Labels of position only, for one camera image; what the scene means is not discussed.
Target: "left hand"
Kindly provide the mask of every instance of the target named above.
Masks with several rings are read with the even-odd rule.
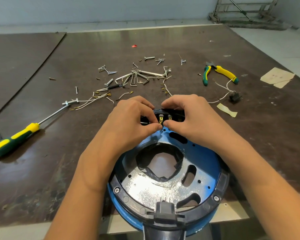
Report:
[[[162,125],[153,113],[154,108],[141,96],[121,100],[82,153],[80,161],[83,161],[83,173],[91,172],[91,176],[101,174],[103,178],[108,177],[122,153],[161,130]],[[146,116],[150,124],[141,125],[141,116]]]

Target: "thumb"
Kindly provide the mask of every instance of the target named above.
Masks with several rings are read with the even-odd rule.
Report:
[[[177,121],[174,121],[174,120],[165,120],[163,122],[163,125],[165,127],[168,127],[170,130],[180,134],[182,123],[183,122],[177,122]]]
[[[160,125],[159,123],[151,123],[148,125],[143,125],[142,127],[145,133],[145,137],[152,135],[156,131],[162,130],[162,125]]]

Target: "wire cutter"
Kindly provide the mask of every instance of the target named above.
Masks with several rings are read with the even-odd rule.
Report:
[[[206,67],[204,68],[204,74],[202,75],[202,81],[205,86],[208,86],[208,74],[210,73],[211,69],[214,69],[216,72],[225,75],[232,80],[234,84],[238,84],[239,79],[234,74],[219,65],[215,66],[213,63],[207,62]]]

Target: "silver screw head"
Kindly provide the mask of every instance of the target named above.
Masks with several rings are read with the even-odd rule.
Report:
[[[119,193],[120,192],[120,188],[119,187],[116,187],[115,189],[114,189],[114,192],[117,194],[117,193]]]

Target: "hand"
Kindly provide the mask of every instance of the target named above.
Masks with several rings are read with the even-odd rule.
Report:
[[[231,146],[238,134],[213,110],[203,97],[173,95],[161,104],[164,109],[184,109],[184,122],[164,121],[163,125],[190,141],[218,152]]]
[[[133,149],[145,138],[162,129],[153,113],[154,108],[145,98],[136,96],[121,100],[112,110],[78,163],[89,185],[95,185],[99,180],[108,180],[107,177],[122,153]],[[151,124],[141,125],[141,116],[146,116]]]

